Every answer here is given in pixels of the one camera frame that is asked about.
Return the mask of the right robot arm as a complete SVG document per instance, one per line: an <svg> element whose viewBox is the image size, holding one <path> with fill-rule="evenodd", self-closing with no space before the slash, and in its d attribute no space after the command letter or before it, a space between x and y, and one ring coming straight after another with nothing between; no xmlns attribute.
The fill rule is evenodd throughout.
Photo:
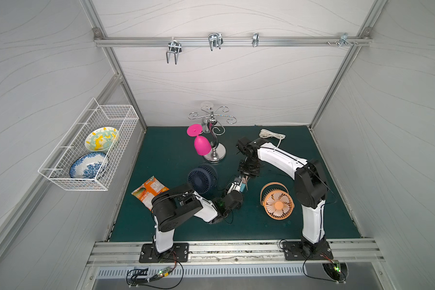
<svg viewBox="0 0 435 290"><path fill-rule="evenodd" d="M296 197L303 213L302 246L311 251L321 247L325 243L324 209L329 187L320 162L291 155L264 138L251 141L242 137L236 147L245 155L239 164L239 171L244 176L257 177L264 161L294 180Z"/></svg>

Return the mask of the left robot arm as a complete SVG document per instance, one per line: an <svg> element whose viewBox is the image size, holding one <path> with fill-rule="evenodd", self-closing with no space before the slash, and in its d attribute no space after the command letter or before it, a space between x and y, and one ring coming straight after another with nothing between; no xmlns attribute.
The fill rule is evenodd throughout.
<svg viewBox="0 0 435 290"><path fill-rule="evenodd" d="M174 245L175 229L192 217L208 224L217 224L227 219L230 213L241 208L246 187L244 179L235 178L227 186L222 198L205 199L190 183L157 195L152 200L151 208L155 221L155 252L163 254L170 251Z"/></svg>

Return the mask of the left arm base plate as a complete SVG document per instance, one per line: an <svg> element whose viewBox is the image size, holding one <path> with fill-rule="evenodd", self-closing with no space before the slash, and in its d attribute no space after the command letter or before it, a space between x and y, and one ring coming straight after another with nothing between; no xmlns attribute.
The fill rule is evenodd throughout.
<svg viewBox="0 0 435 290"><path fill-rule="evenodd" d="M174 263L187 262L189 258L188 243L174 243L173 247L159 253L155 244L144 244L139 257L140 263Z"/></svg>

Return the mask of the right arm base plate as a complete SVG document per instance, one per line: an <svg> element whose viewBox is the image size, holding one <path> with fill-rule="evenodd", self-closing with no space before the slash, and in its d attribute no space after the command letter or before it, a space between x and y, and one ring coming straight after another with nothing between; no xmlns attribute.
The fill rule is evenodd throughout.
<svg viewBox="0 0 435 290"><path fill-rule="evenodd" d="M312 244L306 240L281 240L279 247L283 251L286 261L334 260L329 243L324 238L317 244Z"/></svg>

